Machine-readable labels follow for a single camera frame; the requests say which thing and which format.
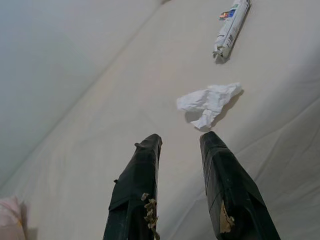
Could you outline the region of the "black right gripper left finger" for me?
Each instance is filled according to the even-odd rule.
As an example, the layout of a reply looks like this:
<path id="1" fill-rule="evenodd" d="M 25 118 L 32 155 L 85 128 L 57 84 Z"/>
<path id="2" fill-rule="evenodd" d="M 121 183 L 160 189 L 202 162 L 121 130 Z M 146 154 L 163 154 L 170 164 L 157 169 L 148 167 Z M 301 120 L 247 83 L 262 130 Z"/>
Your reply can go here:
<path id="1" fill-rule="evenodd" d="M 135 143 L 135 152 L 112 191 L 105 240 L 158 240 L 157 184 L 162 139 Z"/>

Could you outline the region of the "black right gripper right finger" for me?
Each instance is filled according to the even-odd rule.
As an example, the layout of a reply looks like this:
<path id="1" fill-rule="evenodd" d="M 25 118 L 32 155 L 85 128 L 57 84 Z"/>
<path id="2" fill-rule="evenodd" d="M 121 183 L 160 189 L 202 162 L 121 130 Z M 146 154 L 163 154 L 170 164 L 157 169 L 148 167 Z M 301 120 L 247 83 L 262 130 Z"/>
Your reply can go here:
<path id="1" fill-rule="evenodd" d="M 200 137 L 205 195 L 218 240 L 278 240 L 258 186 L 213 131 Z"/>

